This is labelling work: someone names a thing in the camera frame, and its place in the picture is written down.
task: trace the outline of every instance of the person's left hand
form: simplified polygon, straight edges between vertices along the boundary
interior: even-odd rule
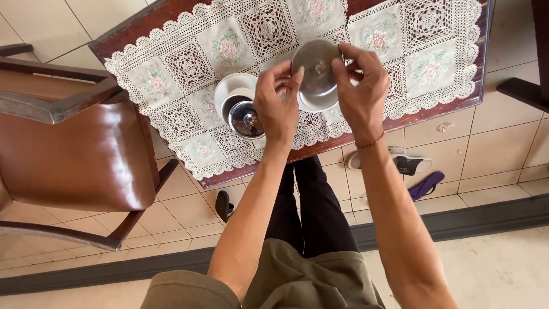
[[[275,65],[259,74],[255,87],[254,107],[263,124],[267,144],[291,146],[298,127],[297,94],[305,68],[290,78],[291,61]]]

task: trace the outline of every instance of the hand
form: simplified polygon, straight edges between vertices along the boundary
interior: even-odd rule
[[[254,107],[265,130],[267,145],[286,147],[288,151],[298,128],[297,94],[305,68],[290,78],[291,61],[284,61],[259,74],[255,87]]]
[[[347,67],[341,59],[332,61],[339,107],[351,127],[356,144],[369,145],[383,134],[383,107],[391,80],[376,53],[347,43],[340,43],[339,49],[345,59],[354,60]],[[357,69],[361,69],[363,74],[356,72]],[[359,84],[351,84],[351,78]]]

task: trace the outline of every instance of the dark gray baseboard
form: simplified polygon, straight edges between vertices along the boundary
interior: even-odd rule
[[[549,225],[549,194],[521,200],[426,214],[422,216],[434,241],[468,238]],[[354,225],[361,251],[377,249],[372,223]],[[185,269],[205,274],[214,248],[172,253],[136,260],[98,264],[62,271],[0,279],[0,295],[80,288],[132,280]]]

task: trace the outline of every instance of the red string bracelet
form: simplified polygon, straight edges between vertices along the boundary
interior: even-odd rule
[[[383,135],[385,135],[385,131],[383,131],[383,133],[381,133],[381,136],[373,143],[370,143],[368,145],[357,145],[355,144],[356,148],[366,148],[366,147],[370,147],[370,146],[373,146],[375,144],[377,144],[382,138],[383,138]]]

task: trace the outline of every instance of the purple flip-flop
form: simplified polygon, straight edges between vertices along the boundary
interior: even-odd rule
[[[425,195],[433,193],[436,189],[436,185],[444,179],[444,173],[437,171],[432,172],[429,176],[425,177],[419,184],[408,189],[412,201],[417,201]]]

